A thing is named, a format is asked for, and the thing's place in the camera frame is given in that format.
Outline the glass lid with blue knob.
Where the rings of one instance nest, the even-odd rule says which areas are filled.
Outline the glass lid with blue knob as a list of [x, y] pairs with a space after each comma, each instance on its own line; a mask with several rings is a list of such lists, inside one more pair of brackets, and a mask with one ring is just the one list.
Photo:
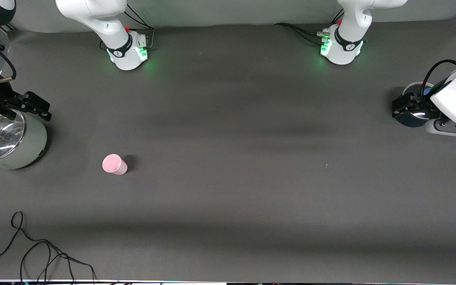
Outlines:
[[429, 83], [426, 84], [424, 88], [425, 95], [422, 95], [422, 85], [423, 82], [411, 83], [404, 88], [401, 95], [407, 99], [407, 106], [404, 110], [408, 114], [417, 119], [429, 120], [432, 117], [431, 111], [424, 107], [423, 99], [428, 99], [428, 92], [431, 90], [433, 85]]

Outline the pale green cooking pot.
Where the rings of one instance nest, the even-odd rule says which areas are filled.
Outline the pale green cooking pot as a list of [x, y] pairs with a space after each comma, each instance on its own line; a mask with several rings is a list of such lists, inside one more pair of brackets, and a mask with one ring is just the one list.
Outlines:
[[48, 135], [43, 123], [36, 119], [36, 116], [26, 113], [22, 113], [22, 116], [26, 120], [23, 139], [15, 151], [0, 159], [1, 169], [26, 167], [36, 161], [46, 148]]

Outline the dark grey table cloth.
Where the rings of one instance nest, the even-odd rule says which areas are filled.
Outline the dark grey table cloth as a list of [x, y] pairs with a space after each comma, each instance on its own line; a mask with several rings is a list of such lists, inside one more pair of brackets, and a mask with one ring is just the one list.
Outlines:
[[78, 279], [456, 284], [456, 137], [390, 114], [456, 60], [456, 18], [374, 23], [347, 66], [275, 25], [161, 29], [130, 72], [91, 32], [9, 37], [53, 117], [0, 169], [0, 253], [22, 211]]

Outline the dark blue saucepan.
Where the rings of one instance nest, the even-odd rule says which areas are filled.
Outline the dark blue saucepan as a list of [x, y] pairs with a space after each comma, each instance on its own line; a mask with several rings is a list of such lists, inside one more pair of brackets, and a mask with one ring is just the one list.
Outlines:
[[[391, 115], [393, 116], [393, 102], [391, 103]], [[397, 117], [395, 119], [400, 124], [405, 125], [407, 127], [421, 127], [421, 126], [424, 126], [425, 123], [427, 123], [427, 121], [428, 121], [428, 120], [417, 119], [417, 118], [415, 118], [413, 116], [409, 116], [409, 115], [404, 115], [402, 117]]]

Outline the pink plastic cup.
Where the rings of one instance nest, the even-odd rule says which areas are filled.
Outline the pink plastic cup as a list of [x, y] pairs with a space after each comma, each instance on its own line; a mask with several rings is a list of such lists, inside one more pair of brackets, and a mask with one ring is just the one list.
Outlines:
[[107, 155], [102, 162], [102, 168], [106, 173], [124, 175], [128, 171], [126, 162], [117, 154]]

